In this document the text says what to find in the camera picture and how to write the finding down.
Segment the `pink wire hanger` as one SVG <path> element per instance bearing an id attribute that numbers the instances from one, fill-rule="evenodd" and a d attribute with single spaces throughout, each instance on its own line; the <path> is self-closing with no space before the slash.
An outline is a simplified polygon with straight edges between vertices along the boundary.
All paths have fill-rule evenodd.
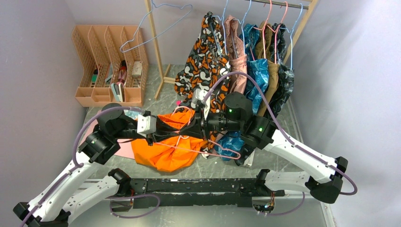
<path id="1" fill-rule="evenodd" d="M 172 112 L 171 115 L 174 115 L 174 114 L 177 112 L 177 110 L 180 109 L 180 108 L 182 108 L 182 109 L 187 109 L 188 112 L 191 113 L 191 117 L 194 116 L 194 113 L 195 113 L 194 110 L 192 110 L 192 109 L 190 109 L 189 107 L 186 107 L 186 106 L 177 106 L 177 107 L 174 109 L 174 111 Z M 215 146 L 220 147 L 222 150 L 232 152 L 232 153 L 236 154 L 236 157 L 225 156 L 225 155 L 220 155 L 220 154 L 212 154 L 212 153 L 208 153 L 208 152 L 206 152 L 206 151 L 202 151 L 201 149 L 200 149 L 200 150 L 193 150 L 193 149 L 181 148 L 181 147 L 178 146 L 179 141 L 180 141 L 181 138 L 182 138 L 183 140 L 185 140 L 185 139 L 189 139 L 189 137 L 190 137 L 190 136 L 186 136 L 186 137 L 185 137 L 185 136 L 179 136 L 178 139 L 177 139 L 177 142 L 176 142 L 176 145 L 175 145 L 175 146 L 173 146 L 173 145 L 168 145 L 168 144 L 165 144 L 165 143 L 162 143 L 162 142 L 155 142 L 155 143 L 158 144 L 158 145 L 163 145 L 163 146 L 167 146 L 167 147 L 174 148 L 174 149 L 182 149 L 182 150 L 186 150 L 186 151 L 190 151 L 190 152 L 196 152 L 196 153 L 199 153 L 199 154 L 202 154 L 202 155 L 205 154 L 205 155 L 208 155 L 208 156 L 223 157 L 223 158 L 229 158 L 229 159 L 235 159 L 235 160 L 237 160 L 237 159 L 239 159 L 239 158 L 241 157 L 241 154 L 240 154 L 239 152 L 237 152 L 237 151 L 235 151 L 235 150 L 232 150 L 232 149 L 224 148 L 223 146 L 221 146 L 220 144 L 218 144 L 218 143 L 216 143 L 216 142 L 214 142 L 214 141 L 212 141 L 212 140 L 208 140 L 208 143 L 215 144 Z"/>

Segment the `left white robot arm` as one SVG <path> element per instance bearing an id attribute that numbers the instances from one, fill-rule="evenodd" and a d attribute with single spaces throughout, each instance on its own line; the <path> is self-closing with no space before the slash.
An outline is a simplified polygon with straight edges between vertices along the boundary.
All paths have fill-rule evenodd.
<path id="1" fill-rule="evenodd" d="M 109 197 L 126 197 L 132 192 L 131 178 L 121 169 L 111 170 L 96 185 L 82 192 L 77 189 L 119 149 L 119 139 L 141 140 L 154 144 L 177 134 L 150 111 L 110 103 L 91 118 L 96 126 L 83 137 L 82 128 L 73 144 L 73 155 L 65 169 L 38 196 L 18 203 L 13 212 L 21 226 L 66 227 L 87 209 Z"/>

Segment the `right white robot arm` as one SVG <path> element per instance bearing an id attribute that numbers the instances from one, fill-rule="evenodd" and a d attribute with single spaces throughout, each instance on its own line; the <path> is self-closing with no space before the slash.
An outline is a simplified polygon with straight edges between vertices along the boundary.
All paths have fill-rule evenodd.
<path id="1" fill-rule="evenodd" d="M 328 204 L 337 200 L 343 186 L 341 173 L 348 166 L 347 159 L 331 158 L 302 148 L 301 142 L 281 132 L 274 121 L 254 115 L 251 100 L 239 92 L 228 94 L 224 104 L 224 112 L 209 114 L 204 114 L 204 107 L 198 104 L 191 123 L 181 128 L 179 135 L 209 140 L 210 132 L 238 131 L 246 145 L 276 154 L 301 168 L 300 172 L 284 173 L 262 169 L 255 183 L 259 195 L 291 190 L 309 193 Z"/>

